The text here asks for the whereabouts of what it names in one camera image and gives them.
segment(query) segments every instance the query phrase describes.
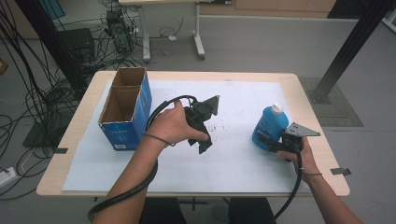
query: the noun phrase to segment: black tape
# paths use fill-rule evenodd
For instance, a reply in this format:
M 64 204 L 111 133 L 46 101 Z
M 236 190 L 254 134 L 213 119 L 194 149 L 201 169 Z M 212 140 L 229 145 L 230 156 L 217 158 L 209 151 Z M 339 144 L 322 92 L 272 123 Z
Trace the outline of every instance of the black tape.
M 331 169 L 331 171 L 333 175 L 343 175 L 343 176 L 352 175 L 349 169 L 344 169 L 342 167 Z
M 57 148 L 55 148 L 55 150 L 53 151 L 53 153 L 56 153 L 56 154 L 66 154 L 67 150 L 68 150 L 68 148 L 65 148 L 65 147 L 57 147 Z

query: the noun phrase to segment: blue box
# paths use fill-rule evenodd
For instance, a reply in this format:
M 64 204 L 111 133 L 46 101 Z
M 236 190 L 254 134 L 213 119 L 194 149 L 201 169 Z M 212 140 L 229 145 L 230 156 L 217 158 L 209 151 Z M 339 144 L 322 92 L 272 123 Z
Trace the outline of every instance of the blue box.
M 99 118 L 99 127 L 115 150 L 137 148 L 146 132 L 151 100 L 146 68 L 117 71 Z

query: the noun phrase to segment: power strip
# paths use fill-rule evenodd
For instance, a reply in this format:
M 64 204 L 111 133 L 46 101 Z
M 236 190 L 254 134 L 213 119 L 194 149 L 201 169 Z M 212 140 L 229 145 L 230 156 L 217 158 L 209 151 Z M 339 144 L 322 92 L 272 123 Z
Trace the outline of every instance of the power strip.
M 9 167 L 6 171 L 0 173 L 0 188 L 5 186 L 8 183 L 11 183 L 14 179 L 18 178 L 15 174 L 14 168 Z

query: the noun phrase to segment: metal bracket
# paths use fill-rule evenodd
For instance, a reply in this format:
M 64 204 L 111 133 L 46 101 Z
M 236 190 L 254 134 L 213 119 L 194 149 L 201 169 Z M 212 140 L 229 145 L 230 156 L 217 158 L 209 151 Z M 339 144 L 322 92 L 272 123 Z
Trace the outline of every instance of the metal bracket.
M 305 128 L 303 125 L 293 122 L 289 128 L 285 131 L 285 133 L 294 135 L 294 136 L 320 136 L 320 133 L 315 132 L 311 129 Z

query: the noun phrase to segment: hand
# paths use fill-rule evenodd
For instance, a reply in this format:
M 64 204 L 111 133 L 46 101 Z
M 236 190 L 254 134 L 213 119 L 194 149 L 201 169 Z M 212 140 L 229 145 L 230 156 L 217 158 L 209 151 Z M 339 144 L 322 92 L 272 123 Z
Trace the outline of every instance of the hand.
M 147 133 L 169 143 L 178 143 L 186 139 L 206 141 L 209 136 L 190 127 L 186 121 L 183 104 L 175 101 L 175 108 L 165 109 L 151 123 Z
M 277 156 L 289 159 L 293 161 L 295 165 L 297 165 L 297 155 L 294 153 L 290 153 L 287 151 L 278 151 L 276 153 Z M 314 155 L 312 154 L 311 146 L 309 146 L 308 139 L 304 136 L 303 137 L 303 150 L 301 152 L 301 158 L 303 161 L 303 181 L 307 181 L 307 177 L 309 175 L 304 174 L 319 174 L 320 171 L 315 163 Z

